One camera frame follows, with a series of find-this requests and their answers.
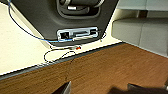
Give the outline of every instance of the wooden surface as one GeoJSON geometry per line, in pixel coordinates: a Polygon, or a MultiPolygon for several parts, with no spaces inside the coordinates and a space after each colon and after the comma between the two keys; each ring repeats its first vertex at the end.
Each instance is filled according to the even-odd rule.
{"type": "Polygon", "coordinates": [[[162,87],[167,77],[168,58],[123,44],[1,80],[0,93],[50,94],[72,81],[71,94],[107,94],[127,83],[162,87]]]}

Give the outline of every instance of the black plastic panel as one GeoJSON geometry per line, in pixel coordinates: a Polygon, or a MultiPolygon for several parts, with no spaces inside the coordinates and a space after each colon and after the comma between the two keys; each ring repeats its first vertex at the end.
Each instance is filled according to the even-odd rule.
{"type": "Polygon", "coordinates": [[[59,0],[12,0],[16,8],[25,18],[48,40],[57,40],[57,31],[61,29],[98,27],[101,32],[97,38],[79,40],[65,43],[51,43],[54,46],[80,45],[99,40],[109,23],[118,0],[105,0],[100,7],[99,15],[95,17],[80,17],[60,15],[58,9],[59,0]]]}

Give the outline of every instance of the white surface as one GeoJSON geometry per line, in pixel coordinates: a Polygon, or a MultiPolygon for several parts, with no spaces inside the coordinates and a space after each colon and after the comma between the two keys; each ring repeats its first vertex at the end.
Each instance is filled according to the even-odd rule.
{"type": "MultiPolygon", "coordinates": [[[[7,9],[7,6],[0,3],[0,75],[44,63],[43,55],[50,50],[45,48],[39,40],[29,36],[17,27],[9,17],[7,9]]],[[[12,15],[22,27],[31,32],[15,14],[12,13],[12,15]]],[[[103,39],[103,42],[97,41],[83,45],[82,49],[76,51],[76,53],[120,42],[111,37],[111,22],[106,32],[107,36],[103,39]]],[[[55,51],[49,53],[46,58],[54,60],[66,52],[67,50],[55,51]]]]}

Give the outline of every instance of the wire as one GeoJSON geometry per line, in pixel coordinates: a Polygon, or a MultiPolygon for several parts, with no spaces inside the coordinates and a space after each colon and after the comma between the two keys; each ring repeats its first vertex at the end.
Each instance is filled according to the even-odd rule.
{"type": "Polygon", "coordinates": [[[36,38],[36,39],[42,40],[42,41],[47,41],[47,42],[73,41],[73,39],[64,39],[64,40],[58,40],[58,41],[50,41],[50,40],[46,40],[46,39],[39,38],[39,37],[34,36],[33,34],[29,33],[29,32],[26,31],[22,26],[20,26],[20,25],[16,22],[16,20],[12,17],[11,11],[10,11],[10,10],[11,10],[11,1],[12,1],[12,0],[9,0],[9,2],[8,2],[8,12],[9,12],[10,18],[13,20],[13,22],[14,22],[20,29],[22,29],[24,32],[26,32],[26,33],[29,34],[30,36],[32,36],[32,37],[34,37],[34,38],[36,38]]]}
{"type": "Polygon", "coordinates": [[[49,62],[49,63],[55,62],[55,61],[57,61],[57,60],[59,60],[59,59],[62,59],[65,55],[67,55],[68,53],[71,53],[71,52],[73,52],[73,53],[76,55],[75,51],[69,51],[69,52],[66,52],[64,55],[62,55],[59,59],[56,59],[56,60],[53,60],[53,61],[48,61],[48,60],[46,59],[46,55],[47,55],[48,53],[50,53],[50,52],[52,52],[52,51],[56,51],[56,50],[65,50],[65,49],[68,49],[68,48],[63,48],[63,49],[51,49],[51,50],[47,51],[47,52],[44,54],[44,61],[45,61],[45,62],[49,62]]]}

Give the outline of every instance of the black cable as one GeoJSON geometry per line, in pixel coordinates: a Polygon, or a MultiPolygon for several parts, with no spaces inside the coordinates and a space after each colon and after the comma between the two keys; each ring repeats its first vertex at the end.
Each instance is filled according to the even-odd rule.
{"type": "Polygon", "coordinates": [[[56,51],[56,50],[65,50],[65,49],[68,49],[68,48],[64,48],[64,49],[51,49],[50,51],[47,51],[45,54],[44,54],[44,61],[45,62],[48,62],[48,63],[52,63],[52,62],[55,62],[55,61],[57,61],[57,60],[59,60],[59,59],[62,59],[65,55],[67,55],[68,53],[71,53],[71,52],[73,52],[75,55],[76,55],[76,53],[75,53],[75,51],[69,51],[69,52],[66,52],[64,55],[62,55],[59,59],[56,59],[56,60],[54,60],[54,61],[48,61],[47,59],[46,59],[46,55],[48,54],[48,53],[50,53],[50,52],[52,52],[52,51],[56,51]]]}

